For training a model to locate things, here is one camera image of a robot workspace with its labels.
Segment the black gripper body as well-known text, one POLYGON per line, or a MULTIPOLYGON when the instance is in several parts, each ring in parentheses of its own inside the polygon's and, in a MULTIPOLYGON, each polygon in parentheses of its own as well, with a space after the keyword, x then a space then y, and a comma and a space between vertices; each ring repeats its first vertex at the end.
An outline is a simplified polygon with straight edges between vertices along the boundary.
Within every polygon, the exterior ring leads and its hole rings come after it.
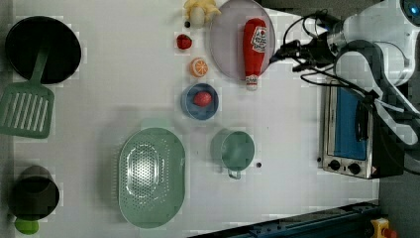
POLYGON ((328 66, 334 62, 335 56, 330 51, 327 34, 324 33, 306 45, 302 45, 298 40, 283 44, 269 62, 274 63, 286 59, 298 60, 298 66, 295 66, 293 71, 301 71, 311 67, 328 66))

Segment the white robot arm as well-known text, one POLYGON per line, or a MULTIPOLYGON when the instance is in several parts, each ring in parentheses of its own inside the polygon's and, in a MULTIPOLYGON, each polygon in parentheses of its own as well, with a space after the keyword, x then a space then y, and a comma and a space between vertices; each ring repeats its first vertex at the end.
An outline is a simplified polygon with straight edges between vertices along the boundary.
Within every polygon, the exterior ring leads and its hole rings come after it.
POLYGON ((333 78, 361 93, 403 145, 419 146, 419 110, 398 87, 419 66, 419 0, 382 0, 344 20, 317 11, 326 30, 306 45, 285 42, 270 62, 293 59, 294 69, 334 67, 333 78))

